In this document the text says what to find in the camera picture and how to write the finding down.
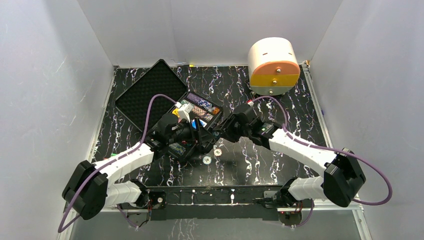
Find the red white chip hundred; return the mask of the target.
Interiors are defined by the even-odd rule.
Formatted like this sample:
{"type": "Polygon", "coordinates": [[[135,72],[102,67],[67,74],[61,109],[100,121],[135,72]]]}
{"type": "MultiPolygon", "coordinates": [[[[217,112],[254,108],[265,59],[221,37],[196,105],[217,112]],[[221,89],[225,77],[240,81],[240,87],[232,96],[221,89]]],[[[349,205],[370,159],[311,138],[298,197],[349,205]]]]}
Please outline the red white chip hundred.
{"type": "Polygon", "coordinates": [[[214,156],[215,156],[215,157],[220,157],[220,156],[223,154],[223,152],[222,152],[222,150],[221,150],[221,149],[216,148],[216,149],[213,151],[213,154],[214,154],[214,156]]]}

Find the light blue chip ten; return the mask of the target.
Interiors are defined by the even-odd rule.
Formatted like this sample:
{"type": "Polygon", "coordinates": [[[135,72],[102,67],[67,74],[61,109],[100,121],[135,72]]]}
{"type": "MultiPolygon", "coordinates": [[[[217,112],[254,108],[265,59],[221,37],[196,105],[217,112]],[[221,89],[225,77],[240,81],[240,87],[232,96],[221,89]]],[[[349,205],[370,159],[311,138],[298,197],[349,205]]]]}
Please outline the light blue chip ten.
{"type": "Polygon", "coordinates": [[[203,162],[203,164],[205,164],[205,165],[209,165],[209,164],[211,164],[212,163],[212,158],[210,157],[210,156],[204,156],[203,157],[203,159],[202,159],[202,162],[203,162]]]}

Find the yellow dealer button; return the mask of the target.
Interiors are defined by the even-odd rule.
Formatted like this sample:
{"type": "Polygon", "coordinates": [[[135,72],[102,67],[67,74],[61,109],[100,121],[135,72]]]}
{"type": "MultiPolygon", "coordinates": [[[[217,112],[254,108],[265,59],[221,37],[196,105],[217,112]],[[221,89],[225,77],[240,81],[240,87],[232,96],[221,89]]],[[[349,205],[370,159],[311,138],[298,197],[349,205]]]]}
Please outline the yellow dealer button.
{"type": "Polygon", "coordinates": [[[179,115],[179,109],[178,109],[178,108],[174,109],[174,110],[172,111],[172,114],[174,114],[174,115],[176,115],[178,118],[180,118],[180,115],[179,115]]]}

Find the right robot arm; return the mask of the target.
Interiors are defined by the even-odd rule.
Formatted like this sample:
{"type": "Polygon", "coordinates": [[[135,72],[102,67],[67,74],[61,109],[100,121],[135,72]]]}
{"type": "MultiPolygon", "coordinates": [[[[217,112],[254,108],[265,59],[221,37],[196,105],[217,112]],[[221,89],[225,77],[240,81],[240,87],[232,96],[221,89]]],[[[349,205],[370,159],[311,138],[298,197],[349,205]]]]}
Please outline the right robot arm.
{"type": "Polygon", "coordinates": [[[213,131],[232,143],[241,137],[249,138],[255,145],[282,153],[318,173],[317,177],[291,178],[272,196],[264,197],[262,203],[267,207],[295,207],[303,200],[321,199],[346,208],[366,182],[358,161],[349,150],[335,153],[302,141],[284,131],[281,124],[262,121],[254,112],[231,114],[213,131]]]}

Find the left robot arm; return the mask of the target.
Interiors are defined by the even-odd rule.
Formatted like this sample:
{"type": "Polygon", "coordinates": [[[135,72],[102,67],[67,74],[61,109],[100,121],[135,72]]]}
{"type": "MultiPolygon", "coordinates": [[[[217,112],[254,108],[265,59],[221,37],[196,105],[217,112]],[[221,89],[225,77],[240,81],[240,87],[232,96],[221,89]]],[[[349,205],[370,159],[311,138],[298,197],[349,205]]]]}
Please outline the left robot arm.
{"type": "Polygon", "coordinates": [[[210,119],[193,113],[164,114],[133,147],[102,161],[80,162],[62,198],[84,220],[93,218],[104,207],[130,204],[146,208],[156,204],[150,189],[139,180],[117,181],[165,155],[186,160],[194,153],[209,152],[218,138],[213,128],[220,118],[220,114],[210,119]]]}

